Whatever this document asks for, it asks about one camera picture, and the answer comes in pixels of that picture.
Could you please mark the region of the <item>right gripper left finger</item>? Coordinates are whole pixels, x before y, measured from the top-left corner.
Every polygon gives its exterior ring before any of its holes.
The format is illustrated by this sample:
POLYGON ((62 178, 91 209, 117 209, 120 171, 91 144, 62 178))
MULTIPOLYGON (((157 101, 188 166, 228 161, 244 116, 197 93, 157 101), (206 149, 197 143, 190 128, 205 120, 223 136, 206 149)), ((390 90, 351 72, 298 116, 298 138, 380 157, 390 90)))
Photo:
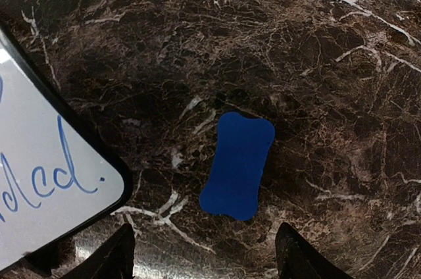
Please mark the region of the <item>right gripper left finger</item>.
POLYGON ((125 223, 91 256, 62 279, 132 279, 134 249, 134 229, 131 224, 125 223))

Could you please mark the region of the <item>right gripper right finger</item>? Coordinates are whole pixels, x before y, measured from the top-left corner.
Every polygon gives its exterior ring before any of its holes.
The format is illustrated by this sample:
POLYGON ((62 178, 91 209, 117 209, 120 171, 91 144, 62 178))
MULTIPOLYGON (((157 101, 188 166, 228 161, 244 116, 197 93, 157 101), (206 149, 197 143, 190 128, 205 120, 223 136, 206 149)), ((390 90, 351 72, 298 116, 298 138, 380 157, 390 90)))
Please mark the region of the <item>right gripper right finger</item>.
POLYGON ((277 231, 275 247, 278 278, 352 279, 286 222, 277 231))

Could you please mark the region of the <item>white whiteboard black frame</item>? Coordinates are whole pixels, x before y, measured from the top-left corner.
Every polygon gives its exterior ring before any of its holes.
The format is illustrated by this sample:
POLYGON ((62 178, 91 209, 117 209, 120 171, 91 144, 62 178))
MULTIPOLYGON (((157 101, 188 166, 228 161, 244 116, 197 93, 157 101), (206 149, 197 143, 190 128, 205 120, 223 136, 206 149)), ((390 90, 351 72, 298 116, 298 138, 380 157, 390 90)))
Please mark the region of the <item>white whiteboard black frame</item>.
POLYGON ((60 96, 1 15, 1 272, 123 206, 132 173, 60 96))

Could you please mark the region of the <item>blue whiteboard eraser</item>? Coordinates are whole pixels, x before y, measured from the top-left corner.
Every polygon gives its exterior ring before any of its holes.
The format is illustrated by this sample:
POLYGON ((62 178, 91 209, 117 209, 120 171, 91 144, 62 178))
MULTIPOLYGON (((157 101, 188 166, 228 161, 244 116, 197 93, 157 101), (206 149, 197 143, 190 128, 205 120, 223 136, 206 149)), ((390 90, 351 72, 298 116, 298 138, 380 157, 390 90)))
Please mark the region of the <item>blue whiteboard eraser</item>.
POLYGON ((263 118, 223 114, 217 124, 216 152, 199 204, 212 215, 252 219, 258 210, 259 188, 275 129, 263 118))

